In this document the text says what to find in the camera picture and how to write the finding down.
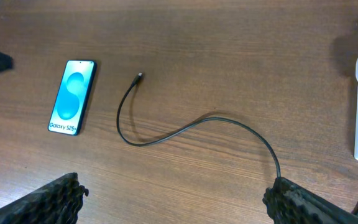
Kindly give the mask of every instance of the wooden table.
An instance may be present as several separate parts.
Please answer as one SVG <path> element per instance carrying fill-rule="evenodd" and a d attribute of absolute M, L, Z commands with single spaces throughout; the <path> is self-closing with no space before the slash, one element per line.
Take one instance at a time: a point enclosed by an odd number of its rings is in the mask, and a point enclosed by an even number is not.
<path fill-rule="evenodd" d="M 272 223 L 267 149 L 220 122 L 150 147 L 206 115 L 275 149 L 282 175 L 337 206 L 358 203 L 358 1 L 0 1 L 0 207 L 62 174 L 90 190 L 79 223 Z M 83 131 L 48 132 L 68 59 L 99 63 Z"/>

